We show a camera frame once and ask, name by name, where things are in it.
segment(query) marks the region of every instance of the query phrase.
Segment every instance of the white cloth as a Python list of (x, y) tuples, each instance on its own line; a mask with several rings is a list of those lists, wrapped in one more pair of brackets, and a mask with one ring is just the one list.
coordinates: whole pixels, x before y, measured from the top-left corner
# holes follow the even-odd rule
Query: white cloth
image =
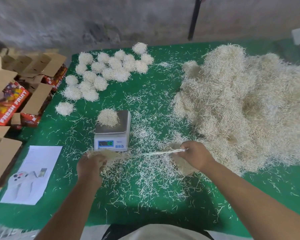
[(120, 240), (210, 240), (206, 236), (177, 226), (149, 224), (120, 238)]

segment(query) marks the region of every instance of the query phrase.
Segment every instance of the weighing scale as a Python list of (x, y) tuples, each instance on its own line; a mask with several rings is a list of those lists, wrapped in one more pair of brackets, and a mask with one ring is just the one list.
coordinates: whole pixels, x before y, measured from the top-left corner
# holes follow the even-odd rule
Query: weighing scale
[(116, 152), (125, 152), (129, 147), (131, 114), (128, 110), (118, 110), (118, 123), (111, 127), (96, 125), (94, 135), (94, 150), (108, 149)]

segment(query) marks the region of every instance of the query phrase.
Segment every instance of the concrete wall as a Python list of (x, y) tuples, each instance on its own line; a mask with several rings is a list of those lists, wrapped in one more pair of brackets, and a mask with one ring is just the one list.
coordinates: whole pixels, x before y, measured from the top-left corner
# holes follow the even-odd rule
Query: concrete wall
[[(26, 50), (187, 42), (195, 0), (0, 0), (0, 41)], [(300, 0), (203, 0), (195, 42), (286, 38)]]

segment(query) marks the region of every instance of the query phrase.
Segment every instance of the white paper sheet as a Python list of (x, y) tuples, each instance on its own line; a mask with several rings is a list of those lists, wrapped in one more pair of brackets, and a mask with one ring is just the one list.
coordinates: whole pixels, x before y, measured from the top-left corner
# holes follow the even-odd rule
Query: white paper sheet
[(62, 146), (31, 145), (18, 173), (9, 179), (8, 189), (0, 202), (35, 205), (44, 194), (61, 149)]

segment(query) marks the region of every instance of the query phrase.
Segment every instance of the green table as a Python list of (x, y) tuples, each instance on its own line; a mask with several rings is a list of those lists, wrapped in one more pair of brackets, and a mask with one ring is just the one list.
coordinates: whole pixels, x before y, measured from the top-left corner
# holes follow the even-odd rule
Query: green table
[[(155, 57), (155, 64), (149, 68), (147, 74), (133, 73), (127, 82), (110, 82), (108, 89), (100, 92), (98, 101), (77, 101), (77, 111), (67, 117), (55, 112), (54, 107), (60, 101), (65, 101), (61, 94), (57, 93), (33, 135), (30, 137), (28, 128), (21, 134), (21, 138), (29, 137), (29, 140), (12, 170), (13, 173), (17, 171), (29, 145), (63, 146), (46, 191), (35, 206), (0, 203), (0, 223), (28, 230), (40, 229), (46, 224), (76, 183), (77, 159), (84, 151), (93, 147), (93, 129), (96, 117), (102, 109), (112, 107), (131, 111), (132, 131), (136, 130), (138, 125), (148, 129), (149, 126), (152, 127), (154, 137), (151, 140), (140, 141), (131, 134), (130, 147), (134, 152), (140, 149), (144, 152), (156, 150), (153, 141), (171, 135), (171, 130), (177, 130), (183, 135), (191, 134), (191, 128), (185, 120), (176, 122), (174, 127), (171, 127), (168, 116), (172, 109), (171, 99), (180, 89), (181, 64), (188, 60), (196, 60), (202, 64), (203, 55), (220, 44), (222, 43), (212, 42), (149, 47), (149, 53)], [(291, 40), (240, 41), (236, 44), (246, 47), (249, 55), (275, 52), (286, 60), (300, 61), (299, 53)], [(109, 54), (115, 51), (106, 50)], [(73, 55), (68, 74), (74, 73), (77, 62), (78, 55)], [(159, 65), (161, 62), (167, 62), (169, 66)], [(201, 191), (190, 189), (186, 192), (187, 198), (177, 198), (173, 195), (183, 191), (182, 185), (172, 182), (167, 189), (162, 189), (159, 185), (167, 184), (168, 181), (154, 172), (154, 176), (157, 177), (154, 186), (158, 195), (140, 199), (138, 194), (145, 186), (144, 181), (140, 183), (138, 175), (138, 166), (142, 165), (141, 159), (132, 160), (123, 168), (123, 172), (134, 177), (117, 184), (112, 181), (104, 182), (103, 188), (96, 195), (87, 225), (167, 223), (197, 231), (206, 229), (249, 236), (233, 209), (211, 182), (187, 177), (183, 186), (191, 185)], [(247, 173), (244, 178), (300, 214), (300, 166), (278, 166), (260, 173)]]

